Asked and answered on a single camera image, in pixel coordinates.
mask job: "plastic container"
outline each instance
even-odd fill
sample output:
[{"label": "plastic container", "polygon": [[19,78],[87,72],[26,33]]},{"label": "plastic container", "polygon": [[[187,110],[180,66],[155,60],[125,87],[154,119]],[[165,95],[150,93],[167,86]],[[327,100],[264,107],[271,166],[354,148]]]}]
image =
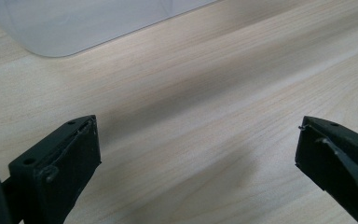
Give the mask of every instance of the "plastic container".
[{"label": "plastic container", "polygon": [[216,0],[0,0],[0,27],[29,51],[77,53]]}]

